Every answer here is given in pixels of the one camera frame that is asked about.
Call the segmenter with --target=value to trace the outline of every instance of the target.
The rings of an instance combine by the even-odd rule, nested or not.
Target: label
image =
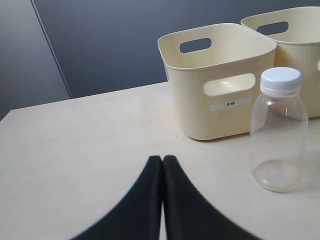
[[[236,100],[220,102],[220,103],[210,105],[210,111],[233,108],[233,107],[249,104],[251,103],[251,101],[252,101],[252,97],[250,96],[250,97],[240,98]]]

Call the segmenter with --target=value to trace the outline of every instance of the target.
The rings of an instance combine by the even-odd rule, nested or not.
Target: table
[[[118,203],[148,156],[172,154],[244,229],[266,240],[318,240],[319,146],[314,119],[301,186],[274,193],[251,178],[248,134],[207,142],[183,134],[168,82],[12,110],[0,122],[0,239],[69,239]]]

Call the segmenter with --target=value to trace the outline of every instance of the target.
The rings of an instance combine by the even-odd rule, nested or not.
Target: plastic bottle
[[[274,67],[262,73],[261,96],[251,112],[250,171],[262,187],[287,192],[298,183],[308,115],[299,97],[301,73]]]

